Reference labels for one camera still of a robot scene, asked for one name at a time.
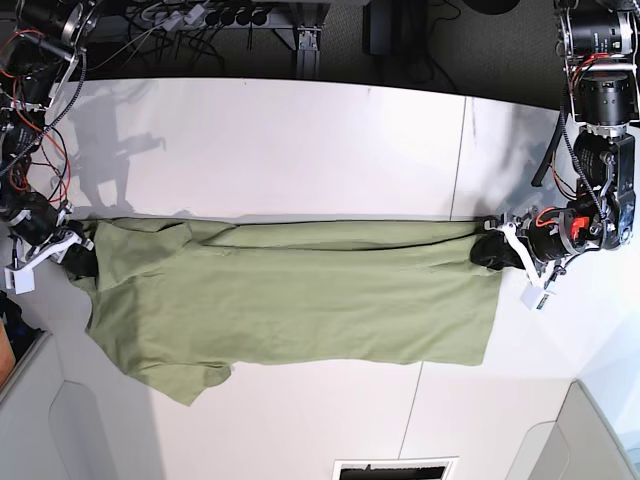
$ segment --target green t-shirt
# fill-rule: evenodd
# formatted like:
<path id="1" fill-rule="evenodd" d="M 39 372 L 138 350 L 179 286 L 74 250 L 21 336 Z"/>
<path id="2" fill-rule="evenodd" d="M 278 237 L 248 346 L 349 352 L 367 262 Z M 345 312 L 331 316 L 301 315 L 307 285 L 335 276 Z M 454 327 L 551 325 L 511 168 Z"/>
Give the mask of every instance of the green t-shirt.
<path id="1" fill-rule="evenodd" d="M 482 363 L 500 275 L 474 223 L 99 221 L 88 332 L 125 374 L 190 404 L 236 361 Z"/>

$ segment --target table surface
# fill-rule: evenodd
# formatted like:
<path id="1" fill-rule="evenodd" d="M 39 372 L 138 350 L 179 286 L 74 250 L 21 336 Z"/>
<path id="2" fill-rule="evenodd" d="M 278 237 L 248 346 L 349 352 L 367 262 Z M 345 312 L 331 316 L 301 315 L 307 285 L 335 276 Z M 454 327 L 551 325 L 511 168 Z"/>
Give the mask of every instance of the table surface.
<path id="1" fill-rule="evenodd" d="M 556 116 L 390 88 L 152 79 L 88 83 L 60 130 L 79 217 L 458 220 L 559 201 L 550 178 L 529 185 Z M 568 178 L 563 150 L 558 167 Z M 30 181 L 51 189 L 44 167 Z M 542 314 L 519 302 L 524 273 L 506 272 L 477 368 L 239 364 L 187 410 L 115 369 L 84 333 L 88 299 L 55 266 L 39 267 L 36 292 L 20 300 L 54 332 L 65 378 L 95 393 L 122 478 L 315 480 L 336 458 L 453 455 L 456 480 L 477 480 L 506 477 L 573 378 L 610 363 L 607 352 L 636 354 L 639 260 L 636 243 L 585 256 Z"/>

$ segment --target screw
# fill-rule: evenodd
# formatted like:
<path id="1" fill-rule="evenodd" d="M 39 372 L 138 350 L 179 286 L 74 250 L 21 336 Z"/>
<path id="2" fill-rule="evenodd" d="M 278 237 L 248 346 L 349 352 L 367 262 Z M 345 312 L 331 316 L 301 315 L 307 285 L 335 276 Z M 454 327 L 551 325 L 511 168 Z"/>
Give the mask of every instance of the screw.
<path id="1" fill-rule="evenodd" d="M 613 153 L 611 152 L 602 152 L 600 154 L 600 160 L 602 160 L 607 165 L 613 162 Z"/>
<path id="2" fill-rule="evenodd" d="M 631 238 L 631 230 L 627 227 L 622 231 L 622 235 L 620 235 L 620 242 L 627 243 Z"/>

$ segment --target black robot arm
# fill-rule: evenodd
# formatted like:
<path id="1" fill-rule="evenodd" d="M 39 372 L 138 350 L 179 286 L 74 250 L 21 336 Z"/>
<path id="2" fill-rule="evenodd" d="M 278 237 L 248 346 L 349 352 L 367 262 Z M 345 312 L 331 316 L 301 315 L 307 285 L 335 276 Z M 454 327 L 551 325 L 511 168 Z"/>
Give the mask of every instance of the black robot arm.
<path id="1" fill-rule="evenodd" d="M 498 267 L 524 268 L 530 285 L 523 301 L 533 309 L 544 306 L 551 283 L 575 258 L 631 240 L 636 204 L 635 138 L 627 129 L 640 119 L 637 0 L 557 0 L 555 6 L 557 51 L 564 59 L 566 85 L 553 137 L 532 186 L 542 185 L 562 146 L 578 175 L 575 188 L 563 185 L 554 172 L 565 205 L 532 207 L 520 218 L 506 213 L 487 222 L 492 232 L 480 238 L 472 252 L 472 261 L 480 265 L 492 267 L 496 259 L 510 259 Z M 569 116 L 580 127 L 573 144 L 567 133 Z"/>
<path id="2" fill-rule="evenodd" d="M 17 293 L 34 288 L 33 268 L 45 259 L 65 266 L 82 265 L 75 272 L 80 275 L 94 274 L 96 268 L 93 255 L 87 255 L 93 244 L 81 225 L 70 220 L 68 158 L 64 145 L 60 147 L 61 139 L 53 135 L 84 83 L 84 42 L 95 27 L 99 6 L 94 0 L 20 0 L 16 31 L 0 54 L 0 220 L 14 241 L 13 260 L 4 273 L 7 288 Z M 60 89 L 78 68 L 75 95 L 47 124 L 47 110 L 59 100 Z M 49 197 L 27 181 L 32 155 L 45 139 L 66 161 L 62 171 L 51 167 L 60 181 Z M 78 262 L 78 256 L 88 262 Z"/>

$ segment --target air vent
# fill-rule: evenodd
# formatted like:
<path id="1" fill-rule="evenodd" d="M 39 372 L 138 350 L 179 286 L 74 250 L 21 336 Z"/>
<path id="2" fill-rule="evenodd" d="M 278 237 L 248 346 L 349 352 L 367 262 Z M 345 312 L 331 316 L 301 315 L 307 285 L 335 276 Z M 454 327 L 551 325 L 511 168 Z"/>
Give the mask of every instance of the air vent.
<path id="1" fill-rule="evenodd" d="M 337 461 L 333 480 L 452 480 L 457 460 Z"/>

